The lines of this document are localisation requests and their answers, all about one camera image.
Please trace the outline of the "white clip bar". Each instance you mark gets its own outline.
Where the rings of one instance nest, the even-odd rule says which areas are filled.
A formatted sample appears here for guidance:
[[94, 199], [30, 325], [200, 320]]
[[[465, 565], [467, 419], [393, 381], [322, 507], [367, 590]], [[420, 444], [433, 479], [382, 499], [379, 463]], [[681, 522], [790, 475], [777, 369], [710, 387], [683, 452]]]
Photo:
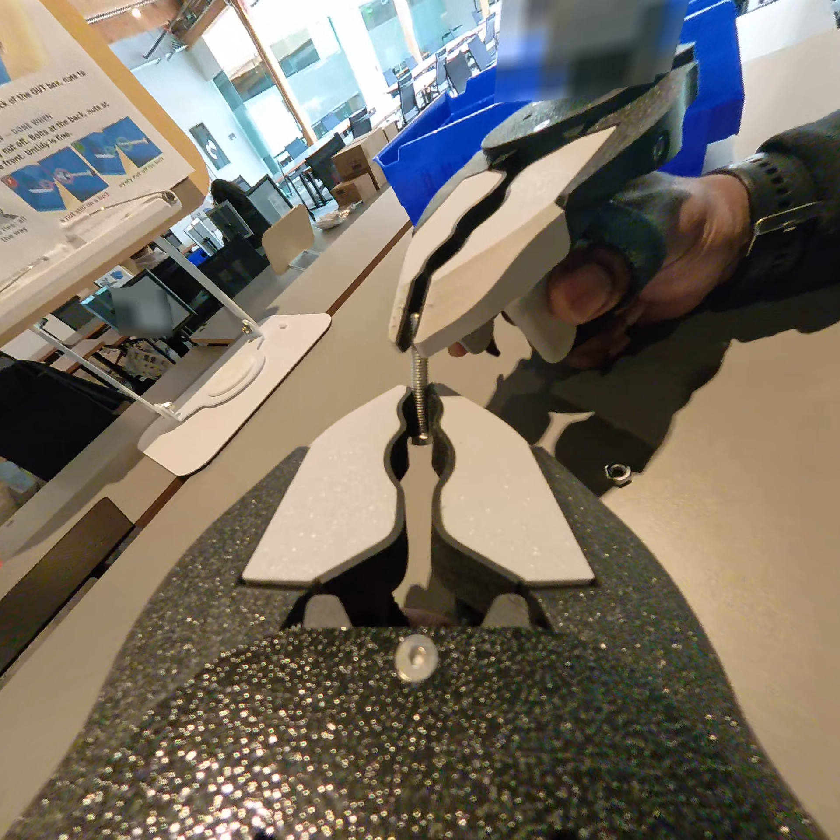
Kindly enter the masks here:
[[2, 279], [1, 292], [66, 278], [78, 280], [150, 235], [153, 228], [181, 209], [182, 202], [173, 191], [160, 191], [99, 206], [63, 221], [59, 224], [58, 245]]

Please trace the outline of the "cardboard box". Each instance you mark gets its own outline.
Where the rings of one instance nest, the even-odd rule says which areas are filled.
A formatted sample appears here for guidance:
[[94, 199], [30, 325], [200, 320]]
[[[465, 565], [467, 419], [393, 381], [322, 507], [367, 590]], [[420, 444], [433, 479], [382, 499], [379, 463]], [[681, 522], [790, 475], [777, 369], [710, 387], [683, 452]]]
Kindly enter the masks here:
[[373, 175], [369, 171], [364, 171], [349, 180], [336, 184], [330, 192], [339, 207], [348, 207], [375, 199], [379, 188]]
[[332, 156], [332, 163], [342, 182], [354, 179], [363, 173], [373, 172], [375, 156], [398, 134], [395, 122], [362, 135], [346, 144]]

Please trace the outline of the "person's right hand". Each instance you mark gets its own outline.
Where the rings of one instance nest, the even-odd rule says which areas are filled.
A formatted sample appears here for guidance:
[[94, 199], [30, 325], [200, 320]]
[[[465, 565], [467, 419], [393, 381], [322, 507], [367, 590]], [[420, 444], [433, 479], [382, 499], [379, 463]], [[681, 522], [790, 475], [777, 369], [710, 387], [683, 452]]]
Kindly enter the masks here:
[[668, 176], [656, 195], [675, 198], [667, 254], [657, 275], [622, 304], [631, 279], [624, 258], [609, 248], [577, 250], [549, 275], [552, 315], [564, 324], [606, 323], [565, 358], [575, 369], [605, 364], [625, 351], [637, 325], [679, 319], [697, 308], [737, 267], [751, 239], [749, 195], [733, 175]]

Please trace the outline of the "blue plastic bin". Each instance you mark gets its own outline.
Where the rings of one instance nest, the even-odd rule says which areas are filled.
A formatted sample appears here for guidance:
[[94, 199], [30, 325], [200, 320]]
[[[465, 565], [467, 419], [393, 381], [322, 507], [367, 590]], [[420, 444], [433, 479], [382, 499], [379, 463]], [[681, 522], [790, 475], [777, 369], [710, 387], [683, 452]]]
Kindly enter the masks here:
[[661, 171], [697, 176], [734, 160], [744, 103], [735, 3], [689, 2], [680, 42], [694, 45], [698, 90], [686, 111], [681, 149]]
[[463, 93], [441, 93], [374, 157], [413, 224], [488, 133], [522, 106], [496, 102], [496, 74], [492, 66], [469, 79]]

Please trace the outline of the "black wristwatch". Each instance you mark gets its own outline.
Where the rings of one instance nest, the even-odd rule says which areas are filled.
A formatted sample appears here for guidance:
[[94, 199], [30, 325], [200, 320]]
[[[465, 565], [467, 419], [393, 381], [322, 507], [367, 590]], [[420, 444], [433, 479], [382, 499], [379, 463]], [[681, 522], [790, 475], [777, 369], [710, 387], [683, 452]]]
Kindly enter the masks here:
[[800, 232], [824, 215], [824, 203], [803, 163], [783, 154], [759, 152], [721, 168], [748, 194], [750, 239], [745, 256], [769, 252], [772, 260], [797, 246]]

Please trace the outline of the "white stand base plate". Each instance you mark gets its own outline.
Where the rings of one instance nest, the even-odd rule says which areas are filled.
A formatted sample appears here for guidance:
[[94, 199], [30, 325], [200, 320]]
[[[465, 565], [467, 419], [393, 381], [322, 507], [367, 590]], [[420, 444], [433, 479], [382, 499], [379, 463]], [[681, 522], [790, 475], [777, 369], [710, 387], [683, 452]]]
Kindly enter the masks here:
[[139, 451], [178, 477], [203, 469], [329, 330], [328, 313], [274, 315], [239, 338], [168, 408]]

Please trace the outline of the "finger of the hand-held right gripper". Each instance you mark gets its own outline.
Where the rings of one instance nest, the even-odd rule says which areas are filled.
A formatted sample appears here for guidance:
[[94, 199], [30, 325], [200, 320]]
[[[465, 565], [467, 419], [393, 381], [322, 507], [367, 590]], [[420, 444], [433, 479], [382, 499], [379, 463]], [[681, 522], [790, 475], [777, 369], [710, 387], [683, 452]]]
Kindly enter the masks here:
[[502, 312], [541, 356], [571, 351], [575, 329], [550, 315], [545, 280], [571, 250], [566, 214], [557, 200], [615, 130], [574, 140], [512, 178], [498, 209], [469, 236], [444, 280], [458, 320], [430, 349], [415, 345], [421, 355], [484, 331]]
[[447, 273], [469, 236], [498, 209], [507, 175], [485, 170], [468, 175], [417, 225], [397, 280], [389, 339], [399, 350], [430, 349], [455, 323], [457, 306], [444, 291]]

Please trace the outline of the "group of black chairs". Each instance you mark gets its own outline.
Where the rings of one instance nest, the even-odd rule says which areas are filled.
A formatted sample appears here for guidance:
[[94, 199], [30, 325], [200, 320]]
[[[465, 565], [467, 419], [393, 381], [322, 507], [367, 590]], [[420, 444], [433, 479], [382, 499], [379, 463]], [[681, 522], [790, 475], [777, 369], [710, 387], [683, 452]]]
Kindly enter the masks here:
[[332, 2], [273, 45], [321, 140], [407, 126], [497, 58], [501, 2]]

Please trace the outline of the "printed instruction sheet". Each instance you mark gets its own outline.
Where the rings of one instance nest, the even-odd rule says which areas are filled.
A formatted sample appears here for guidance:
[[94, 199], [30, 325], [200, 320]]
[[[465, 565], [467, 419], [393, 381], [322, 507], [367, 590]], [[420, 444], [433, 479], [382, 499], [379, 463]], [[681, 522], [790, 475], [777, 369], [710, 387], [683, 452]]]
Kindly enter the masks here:
[[185, 180], [172, 147], [42, 2], [1, 3], [2, 283], [63, 256], [79, 217]]

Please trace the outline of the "silver threaded bolt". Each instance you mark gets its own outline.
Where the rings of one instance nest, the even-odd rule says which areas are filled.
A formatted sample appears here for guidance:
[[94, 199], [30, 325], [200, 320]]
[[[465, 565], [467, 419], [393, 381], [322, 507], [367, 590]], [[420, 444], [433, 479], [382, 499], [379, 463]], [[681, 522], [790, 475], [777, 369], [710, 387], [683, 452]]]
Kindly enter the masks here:
[[412, 313], [408, 319], [408, 328], [409, 339], [411, 340], [409, 346], [411, 384], [416, 412], [416, 433], [413, 435], [413, 442], [416, 446], [423, 446], [431, 443], [431, 437], [427, 406], [428, 359], [421, 355], [414, 343], [419, 321], [419, 314]]

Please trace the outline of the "black wall sign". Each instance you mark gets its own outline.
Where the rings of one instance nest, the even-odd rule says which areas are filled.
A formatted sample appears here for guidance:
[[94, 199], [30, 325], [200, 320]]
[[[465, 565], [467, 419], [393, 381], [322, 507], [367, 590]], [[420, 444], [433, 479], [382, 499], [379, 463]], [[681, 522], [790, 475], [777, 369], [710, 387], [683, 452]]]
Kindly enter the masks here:
[[203, 122], [192, 126], [188, 132], [192, 136], [196, 146], [204, 155], [206, 161], [216, 172], [222, 171], [230, 164], [230, 160], [226, 153], [218, 142], [216, 142], [214, 136]]

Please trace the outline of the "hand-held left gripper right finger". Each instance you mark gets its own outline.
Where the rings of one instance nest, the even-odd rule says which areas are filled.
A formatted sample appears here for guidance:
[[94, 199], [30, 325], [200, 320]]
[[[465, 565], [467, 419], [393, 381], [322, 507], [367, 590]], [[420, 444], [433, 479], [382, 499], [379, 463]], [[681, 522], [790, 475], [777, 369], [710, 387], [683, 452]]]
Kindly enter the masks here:
[[544, 593], [595, 573], [558, 502], [546, 454], [454, 392], [429, 395], [432, 579], [462, 623], [551, 628]]

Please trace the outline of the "wooden chair back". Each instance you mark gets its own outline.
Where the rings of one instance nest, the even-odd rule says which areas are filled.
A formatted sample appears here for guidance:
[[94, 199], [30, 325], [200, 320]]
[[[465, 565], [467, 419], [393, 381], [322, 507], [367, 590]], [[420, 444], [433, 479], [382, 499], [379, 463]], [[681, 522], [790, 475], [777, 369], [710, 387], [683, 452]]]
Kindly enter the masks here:
[[319, 257], [313, 245], [314, 232], [308, 209], [303, 205], [294, 206], [261, 239], [261, 247], [277, 277], [289, 270], [302, 272], [309, 268]]

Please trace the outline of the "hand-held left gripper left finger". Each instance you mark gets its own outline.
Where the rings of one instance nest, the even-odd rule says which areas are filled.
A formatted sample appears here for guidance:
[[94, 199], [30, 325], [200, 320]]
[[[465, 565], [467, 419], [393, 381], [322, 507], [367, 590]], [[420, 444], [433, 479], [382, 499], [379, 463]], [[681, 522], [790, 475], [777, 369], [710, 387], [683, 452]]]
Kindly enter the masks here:
[[397, 386], [307, 448], [242, 573], [249, 586], [336, 597], [357, 627], [400, 627], [407, 570], [409, 391]]

